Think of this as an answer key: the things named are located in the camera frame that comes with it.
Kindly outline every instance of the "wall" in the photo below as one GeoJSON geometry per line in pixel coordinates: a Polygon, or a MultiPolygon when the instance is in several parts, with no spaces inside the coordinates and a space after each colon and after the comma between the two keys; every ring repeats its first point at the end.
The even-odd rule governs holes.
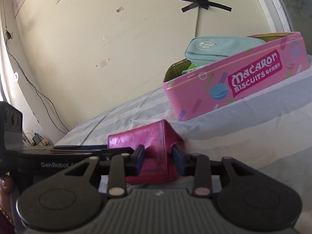
{"type": "MultiPolygon", "coordinates": [[[[201,9],[198,35],[270,32],[258,0],[213,1],[233,10],[201,9]]],[[[167,68],[184,58],[195,34],[197,8],[181,11],[188,4],[26,0],[16,22],[34,76],[71,129],[162,85],[167,68]]]]}
{"type": "MultiPolygon", "coordinates": [[[[8,41],[10,52],[20,63],[29,80],[38,88],[39,91],[41,91],[35,76],[30,70],[30,66],[23,51],[23,46],[19,38],[16,21],[13,14],[12,0],[0,1],[0,18],[2,23],[0,30],[1,80],[3,84],[6,84],[7,86],[7,92],[9,93],[7,99],[10,100],[10,103],[15,108],[23,113],[23,131],[25,133],[31,133],[31,135],[26,135],[29,139],[34,136],[34,133],[39,133],[41,136],[49,138],[53,143],[57,143],[61,138],[63,138],[65,134],[58,131],[57,128],[53,125],[47,114],[46,108],[36,94],[35,89],[26,81],[14,59],[7,54],[4,39],[2,37],[3,33],[5,37],[4,11],[7,29],[9,32],[13,33],[13,39],[8,41]],[[18,83],[15,83],[14,81],[13,74],[15,71],[17,71],[19,74],[18,83]]],[[[57,118],[49,106],[49,103],[45,101],[45,104],[57,126],[63,129],[63,131],[66,131],[57,121],[57,118]]]]}

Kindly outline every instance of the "bed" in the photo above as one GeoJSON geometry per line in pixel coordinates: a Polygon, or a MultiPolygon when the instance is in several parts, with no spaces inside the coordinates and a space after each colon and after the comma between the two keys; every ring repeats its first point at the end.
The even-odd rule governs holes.
{"type": "MultiPolygon", "coordinates": [[[[187,121],[177,120],[159,88],[78,125],[58,145],[106,144],[110,134],[161,119],[185,139],[186,152],[212,160],[232,156],[295,189],[303,201],[296,229],[312,233],[312,67],[187,121]]],[[[190,189],[191,179],[181,177],[157,187],[190,189]]],[[[105,190],[106,181],[103,177],[100,190],[105,190]]],[[[220,189],[216,180],[213,185],[220,189]]]]}

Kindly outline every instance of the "pink wallet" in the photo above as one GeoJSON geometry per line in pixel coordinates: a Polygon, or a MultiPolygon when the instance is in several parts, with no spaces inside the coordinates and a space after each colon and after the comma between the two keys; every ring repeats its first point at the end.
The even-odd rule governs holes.
{"type": "Polygon", "coordinates": [[[108,148],[145,147],[145,160],[138,177],[129,176],[130,184],[159,184],[174,181],[178,173],[170,156],[171,147],[183,147],[183,139],[166,120],[108,136],[108,148]]]}

